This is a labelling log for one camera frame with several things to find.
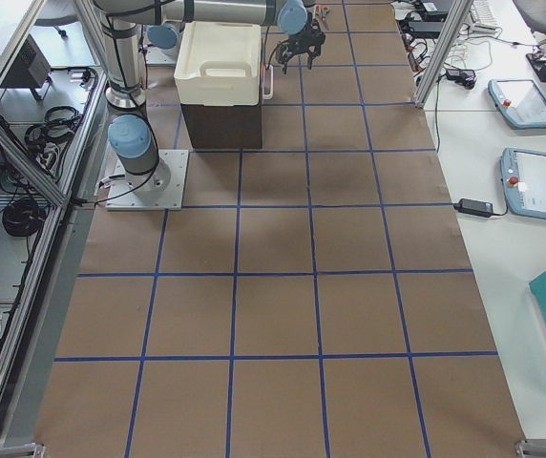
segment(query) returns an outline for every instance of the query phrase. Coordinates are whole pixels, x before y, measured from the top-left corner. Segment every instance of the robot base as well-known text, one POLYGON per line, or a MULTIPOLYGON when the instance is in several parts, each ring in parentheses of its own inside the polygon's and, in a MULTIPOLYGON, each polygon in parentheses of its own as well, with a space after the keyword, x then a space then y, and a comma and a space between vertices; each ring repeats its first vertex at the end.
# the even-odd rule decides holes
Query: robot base
MULTIPOLYGON (((184 196, 184 182, 186 180, 186 169, 188 168, 188 150, 159 150, 161 165, 171 173, 166 186, 157 187, 145 185, 133 193, 120 198, 114 198, 126 193, 131 188, 122 179, 113 181, 110 186, 109 198, 106 202, 108 210, 179 210, 184 196)), ((124 167, 118 161, 115 174, 124 174, 124 167)))

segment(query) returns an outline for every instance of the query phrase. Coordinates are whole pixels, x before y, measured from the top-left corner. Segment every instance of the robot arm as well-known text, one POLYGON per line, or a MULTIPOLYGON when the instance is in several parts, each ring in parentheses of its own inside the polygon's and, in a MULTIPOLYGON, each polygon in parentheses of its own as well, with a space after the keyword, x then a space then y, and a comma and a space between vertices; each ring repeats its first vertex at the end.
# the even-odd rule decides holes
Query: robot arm
POLYGON ((276 48, 285 71, 287 62, 308 54, 308 65, 320 55, 325 36, 307 9, 312 0, 93 0, 104 32, 110 90, 108 101, 120 110, 145 104, 139 87, 137 24, 160 25, 166 21, 205 21, 278 25, 289 38, 276 48))

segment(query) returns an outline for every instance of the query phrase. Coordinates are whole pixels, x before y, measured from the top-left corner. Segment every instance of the brown tiled surface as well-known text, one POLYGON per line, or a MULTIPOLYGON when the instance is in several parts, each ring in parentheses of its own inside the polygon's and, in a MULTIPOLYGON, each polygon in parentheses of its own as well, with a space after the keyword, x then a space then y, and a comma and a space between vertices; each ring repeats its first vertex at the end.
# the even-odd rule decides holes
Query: brown tiled surface
POLYGON ((497 358, 415 361, 432 456, 515 457, 522 437, 497 358))
POLYGON ((77 279, 57 356, 140 355, 152 281, 139 277, 77 279))
POLYGON ((33 440, 52 458, 124 456, 139 363, 56 363, 33 440))
POLYGON ((325 456, 317 361, 235 364, 232 456, 325 456))
MULTIPOLYGON (((95 210, 36 434, 51 457, 426 458, 424 431, 431 458, 514 456, 390 7, 330 3, 313 70, 275 71, 264 151, 191 152, 190 208, 166 217, 95 210)), ((169 70, 149 88, 159 145, 190 149, 169 70)))
POLYGON ((224 456, 228 362, 150 362, 141 383, 132 458, 224 456))
POLYGON ((326 361, 325 380, 332 456, 426 456, 406 359, 326 361))
POLYGON ((149 355, 227 355, 233 281, 220 277, 160 278, 149 355))

